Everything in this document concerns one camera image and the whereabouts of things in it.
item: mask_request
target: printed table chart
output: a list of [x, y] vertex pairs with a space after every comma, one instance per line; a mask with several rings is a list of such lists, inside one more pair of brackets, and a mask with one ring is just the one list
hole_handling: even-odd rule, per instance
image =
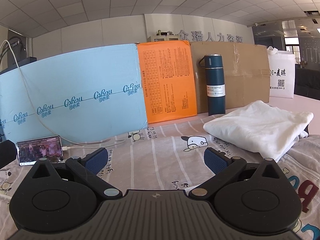
[[162, 100], [160, 93], [158, 67], [156, 63], [156, 54], [154, 50], [143, 52], [144, 64], [146, 66], [146, 76], [148, 82], [148, 92], [152, 114], [162, 114]]

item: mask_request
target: orange envelope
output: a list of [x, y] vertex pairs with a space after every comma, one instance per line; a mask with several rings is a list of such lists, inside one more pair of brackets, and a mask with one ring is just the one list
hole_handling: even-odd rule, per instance
[[148, 123], [196, 115], [189, 42], [141, 43], [138, 54]]

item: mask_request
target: smartphone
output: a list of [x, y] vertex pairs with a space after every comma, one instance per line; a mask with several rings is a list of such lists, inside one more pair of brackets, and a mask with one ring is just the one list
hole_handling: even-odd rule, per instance
[[63, 160], [61, 139], [51, 136], [28, 141], [17, 142], [19, 165], [33, 165], [39, 158], [48, 158], [57, 163]]

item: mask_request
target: ceiling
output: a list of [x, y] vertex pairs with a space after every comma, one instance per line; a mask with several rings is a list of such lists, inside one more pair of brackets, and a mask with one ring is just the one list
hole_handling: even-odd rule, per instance
[[206, 16], [244, 25], [305, 17], [320, 0], [0, 0], [0, 25], [28, 37], [87, 21], [173, 13]]
[[312, 19], [298, 19], [254, 26], [252, 27], [253, 36], [255, 40], [272, 36], [320, 38], [320, 33], [317, 30], [320, 28], [320, 18], [315, 20], [318, 22], [317, 24]]

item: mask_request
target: light blue foam board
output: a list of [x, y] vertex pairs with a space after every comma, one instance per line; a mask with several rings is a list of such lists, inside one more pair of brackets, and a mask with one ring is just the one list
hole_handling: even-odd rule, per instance
[[0, 120], [8, 140], [57, 134], [92, 142], [147, 127], [135, 44], [69, 52], [22, 66], [21, 71], [36, 112], [19, 70], [1, 74]]

